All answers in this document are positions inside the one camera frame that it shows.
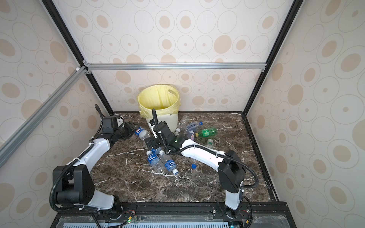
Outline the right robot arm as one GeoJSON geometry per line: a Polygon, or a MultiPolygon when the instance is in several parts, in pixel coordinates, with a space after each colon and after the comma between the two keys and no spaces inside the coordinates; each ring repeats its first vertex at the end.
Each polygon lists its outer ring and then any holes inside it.
{"type": "Polygon", "coordinates": [[[234,218],[239,213],[239,206],[244,198],[245,189],[254,189],[259,184],[255,171],[243,163],[233,150],[227,152],[210,149],[193,140],[175,134],[166,122],[150,120],[153,135],[145,139],[148,149],[162,147],[168,155],[180,155],[192,158],[214,169],[225,190],[225,207],[223,212],[234,218]]]}

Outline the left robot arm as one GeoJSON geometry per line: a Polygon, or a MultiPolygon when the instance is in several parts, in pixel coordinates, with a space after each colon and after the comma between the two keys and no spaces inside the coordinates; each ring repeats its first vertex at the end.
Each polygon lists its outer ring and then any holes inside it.
{"type": "Polygon", "coordinates": [[[49,204],[58,213],[76,209],[103,211],[116,219],[122,213],[119,198],[97,191],[90,172],[117,141],[130,139],[138,127],[121,116],[103,115],[98,105],[95,108],[100,115],[100,127],[80,155],[67,165],[57,166],[53,170],[49,204]]]}

